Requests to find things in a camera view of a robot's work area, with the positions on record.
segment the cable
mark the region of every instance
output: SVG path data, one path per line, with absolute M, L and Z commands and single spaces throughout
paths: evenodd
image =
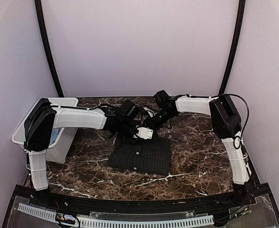
M 99 106 L 95 106 L 95 107 L 91 107 L 91 108 L 85 108 L 85 107 L 75 107 L 75 106 L 64 106 L 64 105 L 51 105 L 51 107 L 54 107 L 54 108 L 58 108 L 58 107 L 61 107 L 61 108 L 71 108 L 71 109 L 82 109 L 82 110 L 94 110 L 94 109 L 98 109 L 98 108 L 101 108 L 101 107 L 111 107 L 111 108 L 118 108 L 118 107 L 115 107 L 113 105 L 110 105 L 110 104 L 100 104 Z
M 48 209 L 55 210 L 55 211 L 56 211 L 56 215 L 58 214 L 58 212 L 63 213 L 63 216 L 66 215 L 66 214 L 67 214 L 67 215 L 71 215 L 71 216 L 78 222 L 78 228 L 80 228 L 80 220 L 77 218 L 76 215 L 74 215 L 73 213 L 68 212 L 68 211 L 66 211 L 66 210 L 60 209 L 60 208 L 59 208 L 59 204 L 58 204 L 57 201 L 55 201 L 55 203 L 57 204 L 57 207 L 58 207 L 58 208 L 53 208 L 53 207 L 50 207 L 50 206 L 45 205 L 44 203 L 41 203 L 40 200 L 38 200 L 37 197 L 35 196 L 34 188 L 33 188 L 33 183 L 32 183 L 31 178 L 29 179 L 29 184 L 30 184 L 30 188 L 31 188 L 32 191 L 33 191 L 32 196 L 34 197 L 34 199 L 35 199 L 41 206 L 43 206 L 43 207 L 45 207 L 45 208 L 48 208 Z
M 246 117 L 246 121 L 245 121 L 245 124 L 243 126 L 243 130 L 241 131 L 241 136 L 236 136 L 233 140 L 233 146 L 234 148 L 237 150 L 239 148 L 241 148 L 241 145 L 242 145 L 242 140 L 243 140 L 243 134 L 244 134 L 244 131 L 245 131 L 245 128 L 246 128 L 246 125 L 247 125 L 247 122 L 248 122 L 248 119 L 249 119 L 249 106 L 246 102 L 246 100 L 241 97 L 240 95 L 237 95 L 237 94 L 221 94 L 221 95 L 216 95 L 216 96 L 191 96 L 192 98 L 216 98 L 216 97 L 222 97 L 222 96 L 235 96 L 235 97 L 238 97 L 239 99 L 241 99 L 244 104 L 246 105 L 246 108 L 247 108 L 247 117 Z M 235 145 L 235 140 L 236 139 L 239 139 L 240 140 L 240 144 L 239 146 L 236 146 Z
M 172 129 L 172 119 L 174 118 L 174 116 L 170 119 L 170 122 L 169 122 L 169 127 L 167 127 L 166 125 L 163 124 L 163 126 L 167 129 Z

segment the black tube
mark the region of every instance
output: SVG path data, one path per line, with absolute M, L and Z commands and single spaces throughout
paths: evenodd
M 38 23 L 40 27 L 40 34 L 42 37 L 42 42 L 44 46 L 44 51 L 46 58 L 48 60 L 48 66 L 50 69 L 50 73 L 52 74 L 52 78 L 58 93 L 59 97 L 64 97 L 63 91 L 59 82 L 58 74 L 55 68 L 53 56 L 50 50 L 49 42 L 48 42 L 48 35 L 46 32 L 46 27 L 45 27 L 45 22 L 44 22 L 44 17 L 43 17 L 43 10 L 42 10 L 42 4 L 41 0 L 35 0 L 35 5 L 36 5 L 36 12 L 37 12 L 37 17 L 38 17 Z
M 236 22 L 235 22 L 232 44 L 231 44 L 231 48 L 230 48 L 230 53 L 229 53 L 224 77 L 223 77 L 223 80 L 221 82 L 219 95 L 225 93 L 225 90 L 226 90 L 226 87 L 227 87 L 227 84 L 228 84 L 228 80 L 229 80 L 229 76 L 230 76 L 230 73 L 231 73 L 236 49 L 238 47 L 238 42 L 239 42 L 239 38 L 240 38 L 242 21 L 243 21 L 243 16 L 244 16 L 244 10 L 245 10 L 245 0 L 240 0 L 239 1 L 239 8 L 238 8 L 238 15 L 236 17 Z

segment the white plastic bin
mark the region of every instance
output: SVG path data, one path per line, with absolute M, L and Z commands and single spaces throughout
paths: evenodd
M 78 99 L 77 98 L 48 98 L 51 103 L 62 105 L 62 106 L 77 106 Z M 23 119 L 15 133 L 13 134 L 11 140 L 18 144 L 23 149 L 23 144 L 25 141 L 25 133 L 24 133 L 24 122 L 28 117 L 29 113 Z M 76 134 L 77 128 L 62 128 L 55 140 L 47 150 L 46 160 L 50 162 L 56 162 L 63 164 L 65 162 L 65 157 L 67 152 L 73 142 L 74 136 Z

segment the marble tabletop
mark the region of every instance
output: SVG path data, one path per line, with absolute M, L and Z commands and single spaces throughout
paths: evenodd
M 157 108 L 151 97 L 80 98 L 78 106 L 119 105 L 125 99 Z M 66 162 L 47 163 L 51 191 L 105 200 L 172 200 L 232 191 L 228 155 L 212 132 L 210 117 L 179 114 L 172 126 L 159 131 L 159 137 L 172 141 L 172 167 L 166 177 L 108 167 L 115 137 L 79 128 Z

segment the white wall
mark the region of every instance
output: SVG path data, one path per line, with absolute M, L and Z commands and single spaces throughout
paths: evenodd
M 279 0 L 246 1 L 227 92 L 249 103 L 244 140 L 261 182 L 270 184 L 279 208 Z
M 0 227 L 26 175 L 25 153 L 10 138 L 39 98 L 57 95 L 40 37 L 33 0 L 0 0 Z
M 217 94 L 238 2 L 43 0 L 64 94 Z

